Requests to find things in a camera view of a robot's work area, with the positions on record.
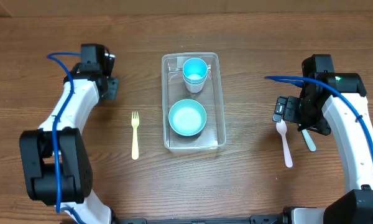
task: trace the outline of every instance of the spoon handle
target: spoon handle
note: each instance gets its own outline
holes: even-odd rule
[[[283,154],[285,155],[285,164],[288,168],[293,166],[292,155],[290,155],[290,150],[287,145],[286,136],[282,135],[282,142],[283,142]]]

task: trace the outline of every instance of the light blue plastic bowl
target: light blue plastic bowl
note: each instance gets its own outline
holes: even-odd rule
[[[200,58],[189,58],[182,67],[185,81],[191,84],[200,84],[205,81],[208,67]]]
[[[170,126],[182,136],[198,134],[206,125],[206,120],[206,110],[195,100],[180,100],[168,112]]]

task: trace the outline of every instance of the clear plastic container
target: clear plastic container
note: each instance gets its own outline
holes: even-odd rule
[[[208,66],[208,77],[199,93],[187,90],[183,79],[182,66],[189,58],[203,59]],[[207,113],[206,126],[197,135],[185,137],[177,134],[168,122],[168,112],[174,103],[192,99],[201,103]],[[162,104],[164,145],[172,152],[204,151],[225,145],[225,118],[223,90],[219,60],[215,53],[168,54],[162,58]]]

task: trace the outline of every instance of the blue cup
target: blue cup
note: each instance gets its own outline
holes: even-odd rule
[[[197,85],[206,80],[208,67],[200,58],[189,58],[182,67],[184,79],[187,83]]]

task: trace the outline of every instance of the utensil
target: utensil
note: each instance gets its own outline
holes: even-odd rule
[[[280,123],[279,122],[276,123],[276,130],[279,132],[279,134],[282,137],[285,164],[288,168],[291,168],[293,166],[293,161],[292,161],[292,155],[290,155],[290,150],[287,145],[287,140],[286,140],[287,127],[283,119],[280,121]]]
[[[131,113],[131,126],[132,126],[132,147],[131,147],[131,157],[133,160],[138,159],[138,134],[137,128],[139,126],[139,115],[137,111]]]
[[[315,143],[312,141],[312,138],[311,138],[310,134],[308,134],[308,131],[304,129],[304,130],[301,131],[301,133],[303,133],[305,143],[308,146],[308,149],[311,152],[315,152],[316,151],[316,146],[315,146]]]
[[[198,93],[205,84],[208,67],[200,58],[189,58],[182,66],[186,88],[191,93]]]
[[[205,108],[197,101],[184,99],[176,102],[168,112],[172,129],[182,136],[198,134],[206,125]]]

